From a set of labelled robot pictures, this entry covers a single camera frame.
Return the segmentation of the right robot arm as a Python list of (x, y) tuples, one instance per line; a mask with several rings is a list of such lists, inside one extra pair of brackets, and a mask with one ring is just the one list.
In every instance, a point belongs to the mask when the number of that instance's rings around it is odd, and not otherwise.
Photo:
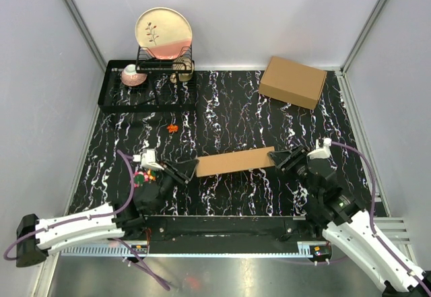
[(374, 208), (343, 188), (332, 169), (331, 146), (318, 140), (315, 149), (303, 146), (268, 153), (274, 166), (295, 177), (308, 191), (306, 233), (330, 242), (351, 259), (383, 296), (429, 296), (430, 272), (406, 257), (374, 222)]

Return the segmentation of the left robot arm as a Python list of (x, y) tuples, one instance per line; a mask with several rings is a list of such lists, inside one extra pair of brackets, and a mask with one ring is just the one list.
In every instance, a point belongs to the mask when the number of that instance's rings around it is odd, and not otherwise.
[(162, 209), (166, 197), (176, 186), (193, 179), (198, 159), (162, 163), (160, 180), (152, 180), (131, 191), (124, 203), (108, 202), (94, 209), (68, 216), (41, 219), (31, 213), (24, 216), (16, 230), (18, 268), (46, 261), (49, 255), (93, 240), (129, 238), (139, 240), (145, 234), (145, 218)]

